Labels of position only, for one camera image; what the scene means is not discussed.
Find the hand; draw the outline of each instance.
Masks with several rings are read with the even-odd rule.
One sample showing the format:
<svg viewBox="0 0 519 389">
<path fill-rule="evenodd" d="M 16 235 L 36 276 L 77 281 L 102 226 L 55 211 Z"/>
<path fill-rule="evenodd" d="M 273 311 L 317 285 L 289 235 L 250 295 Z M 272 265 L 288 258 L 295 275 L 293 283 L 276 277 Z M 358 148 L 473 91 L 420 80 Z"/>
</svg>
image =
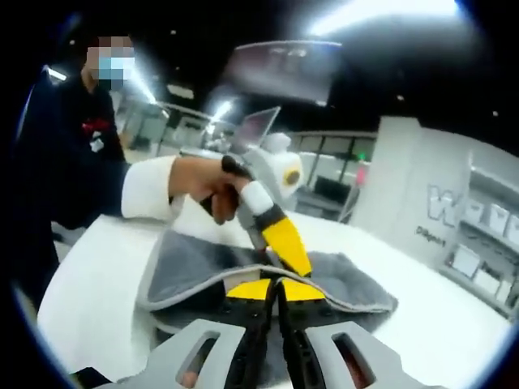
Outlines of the hand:
<svg viewBox="0 0 519 389">
<path fill-rule="evenodd" d="M 190 195 L 197 203 L 212 197 L 212 216 L 218 224 L 232 220 L 238 207 L 238 192 L 248 180 L 225 173 L 220 160 L 196 157 L 175 159 L 169 176 L 169 196 Z"/>
</svg>

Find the face mask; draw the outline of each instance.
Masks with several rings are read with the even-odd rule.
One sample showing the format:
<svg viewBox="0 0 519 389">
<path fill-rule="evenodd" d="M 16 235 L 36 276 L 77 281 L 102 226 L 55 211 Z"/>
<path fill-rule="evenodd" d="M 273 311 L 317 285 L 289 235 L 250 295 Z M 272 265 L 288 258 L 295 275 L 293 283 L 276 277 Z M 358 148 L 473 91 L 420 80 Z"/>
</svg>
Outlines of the face mask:
<svg viewBox="0 0 519 389">
<path fill-rule="evenodd" d="M 135 65 L 133 57 L 105 57 L 100 56 L 98 62 L 98 79 L 123 81 L 131 77 Z"/>
</svg>

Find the dark jacket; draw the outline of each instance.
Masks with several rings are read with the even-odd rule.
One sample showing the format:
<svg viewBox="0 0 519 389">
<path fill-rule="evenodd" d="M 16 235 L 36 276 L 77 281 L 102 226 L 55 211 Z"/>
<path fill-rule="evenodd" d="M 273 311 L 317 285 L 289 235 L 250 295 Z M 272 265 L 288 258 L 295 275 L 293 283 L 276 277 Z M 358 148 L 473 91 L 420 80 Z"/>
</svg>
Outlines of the dark jacket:
<svg viewBox="0 0 519 389">
<path fill-rule="evenodd" d="M 74 139 L 101 158 L 124 160 L 109 92 L 97 86 L 89 93 L 80 76 L 70 77 L 57 88 L 63 120 Z"/>
<path fill-rule="evenodd" d="M 51 221 L 75 229 L 101 213 L 120 216 L 128 168 L 78 144 L 63 118 L 56 87 L 44 73 L 29 97 L 7 191 L 11 270 L 36 307 L 58 265 Z"/>
</svg>

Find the table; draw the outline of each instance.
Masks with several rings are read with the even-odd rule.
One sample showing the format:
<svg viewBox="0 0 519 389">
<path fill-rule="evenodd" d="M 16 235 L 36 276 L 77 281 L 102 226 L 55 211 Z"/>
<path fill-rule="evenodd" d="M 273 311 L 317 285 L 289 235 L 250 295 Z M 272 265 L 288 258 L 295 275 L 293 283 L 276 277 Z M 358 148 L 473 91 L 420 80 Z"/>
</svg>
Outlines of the table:
<svg viewBox="0 0 519 389">
<path fill-rule="evenodd" d="M 360 229 L 292 212 L 289 216 L 307 249 L 345 253 L 400 300 L 375 336 L 400 354 L 411 376 L 424 384 L 461 389 L 500 349 L 510 323 L 452 281 Z M 135 310 L 135 297 L 163 228 L 101 216 L 59 267 L 38 325 L 69 372 L 93 366 L 117 380 L 145 367 L 152 324 L 148 314 Z M 217 226 L 190 199 L 173 228 L 211 242 L 251 246 L 236 220 Z"/>
</svg>

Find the gray towel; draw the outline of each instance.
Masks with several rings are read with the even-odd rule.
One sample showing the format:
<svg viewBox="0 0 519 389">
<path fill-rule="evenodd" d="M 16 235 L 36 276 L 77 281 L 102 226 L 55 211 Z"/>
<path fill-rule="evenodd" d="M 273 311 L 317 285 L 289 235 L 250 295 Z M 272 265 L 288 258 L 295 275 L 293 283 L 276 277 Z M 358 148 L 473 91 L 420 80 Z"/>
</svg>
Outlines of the gray towel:
<svg viewBox="0 0 519 389">
<path fill-rule="evenodd" d="M 175 334 L 196 318 L 213 318 L 214 308 L 225 295 L 223 280 L 237 272 L 246 275 L 261 270 L 312 284 L 345 321 L 355 321 L 368 331 L 374 331 L 397 308 L 397 299 L 342 253 L 309 252 L 308 256 L 312 274 L 302 279 L 278 267 L 259 264 L 262 257 L 252 249 L 218 245 L 168 231 L 152 253 L 137 303 L 153 311 L 158 329 Z M 263 386 L 288 378 L 282 360 L 281 334 L 273 323 Z"/>
</svg>

